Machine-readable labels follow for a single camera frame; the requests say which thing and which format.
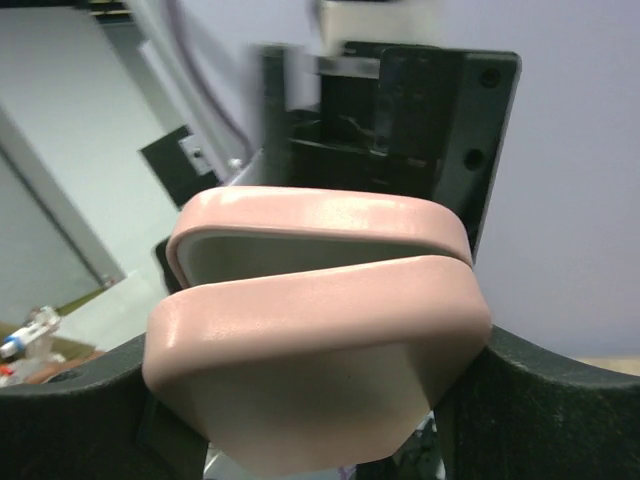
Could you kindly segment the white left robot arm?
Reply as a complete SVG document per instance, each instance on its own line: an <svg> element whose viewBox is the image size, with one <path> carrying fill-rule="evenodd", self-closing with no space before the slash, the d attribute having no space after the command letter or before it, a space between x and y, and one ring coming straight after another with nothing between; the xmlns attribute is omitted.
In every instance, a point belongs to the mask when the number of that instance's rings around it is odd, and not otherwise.
<svg viewBox="0 0 640 480"><path fill-rule="evenodd" d="M259 54L264 143L236 185L431 200L480 242L521 73L512 51L350 40L311 63L315 105L286 105L289 46Z"/></svg>

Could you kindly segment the pink glasses case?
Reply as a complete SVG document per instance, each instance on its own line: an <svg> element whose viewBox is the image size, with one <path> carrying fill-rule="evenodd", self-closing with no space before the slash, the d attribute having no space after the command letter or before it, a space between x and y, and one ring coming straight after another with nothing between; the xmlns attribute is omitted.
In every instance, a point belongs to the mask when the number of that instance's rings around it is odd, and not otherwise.
<svg viewBox="0 0 640 480"><path fill-rule="evenodd" d="M152 311L151 392L249 472L393 455L487 344L466 230L428 200L226 186L195 195Z"/></svg>

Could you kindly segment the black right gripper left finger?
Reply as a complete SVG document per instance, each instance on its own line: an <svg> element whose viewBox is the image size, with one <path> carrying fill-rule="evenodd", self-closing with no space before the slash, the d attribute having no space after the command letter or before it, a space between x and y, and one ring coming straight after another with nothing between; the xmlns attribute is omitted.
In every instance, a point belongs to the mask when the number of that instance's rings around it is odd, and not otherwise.
<svg viewBox="0 0 640 480"><path fill-rule="evenodd" d="M1 391L4 479L200 479L207 441L144 384L142 335L40 385Z"/></svg>

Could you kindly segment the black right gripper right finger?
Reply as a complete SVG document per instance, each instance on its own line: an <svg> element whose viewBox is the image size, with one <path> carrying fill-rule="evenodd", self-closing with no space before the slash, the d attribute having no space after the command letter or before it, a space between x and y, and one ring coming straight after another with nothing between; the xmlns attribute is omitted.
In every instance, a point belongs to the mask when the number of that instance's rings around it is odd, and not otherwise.
<svg viewBox="0 0 640 480"><path fill-rule="evenodd" d="M639 477L639 379L494 327L435 409L449 479Z"/></svg>

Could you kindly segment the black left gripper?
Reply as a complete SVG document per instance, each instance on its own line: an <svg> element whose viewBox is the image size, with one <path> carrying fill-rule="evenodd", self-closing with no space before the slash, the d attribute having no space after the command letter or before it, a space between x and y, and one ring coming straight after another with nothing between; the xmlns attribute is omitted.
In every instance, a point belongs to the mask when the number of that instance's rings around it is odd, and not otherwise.
<svg viewBox="0 0 640 480"><path fill-rule="evenodd" d="M258 51L257 182L421 198L477 248L521 73L512 51L348 41L314 56L319 97L289 108L290 45Z"/></svg>

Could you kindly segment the red and black bottle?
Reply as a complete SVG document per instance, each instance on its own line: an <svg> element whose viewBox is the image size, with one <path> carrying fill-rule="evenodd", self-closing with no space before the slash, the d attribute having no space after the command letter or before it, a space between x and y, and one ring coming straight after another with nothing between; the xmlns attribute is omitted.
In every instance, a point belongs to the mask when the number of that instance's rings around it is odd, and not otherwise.
<svg viewBox="0 0 640 480"><path fill-rule="evenodd" d="M54 308L32 310L25 323L1 342L1 387L24 383L32 375L66 358L53 350L62 318Z"/></svg>

